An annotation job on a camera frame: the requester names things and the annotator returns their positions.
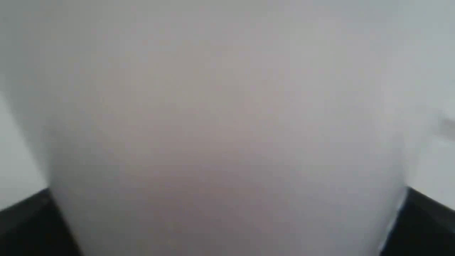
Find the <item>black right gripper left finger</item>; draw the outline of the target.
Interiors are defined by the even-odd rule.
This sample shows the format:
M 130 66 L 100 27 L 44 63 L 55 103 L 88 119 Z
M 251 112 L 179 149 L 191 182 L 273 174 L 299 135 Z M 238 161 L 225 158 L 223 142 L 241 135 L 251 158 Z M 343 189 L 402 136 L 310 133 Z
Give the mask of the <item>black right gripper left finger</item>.
M 2 256 L 81 256 L 48 188 L 0 213 Z

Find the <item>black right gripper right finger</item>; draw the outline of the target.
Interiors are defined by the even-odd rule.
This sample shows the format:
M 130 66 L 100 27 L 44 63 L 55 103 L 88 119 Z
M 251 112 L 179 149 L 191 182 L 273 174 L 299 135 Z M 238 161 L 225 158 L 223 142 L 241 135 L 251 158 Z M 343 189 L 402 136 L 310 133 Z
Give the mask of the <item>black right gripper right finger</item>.
M 409 188 L 381 256 L 453 256 L 454 210 Z

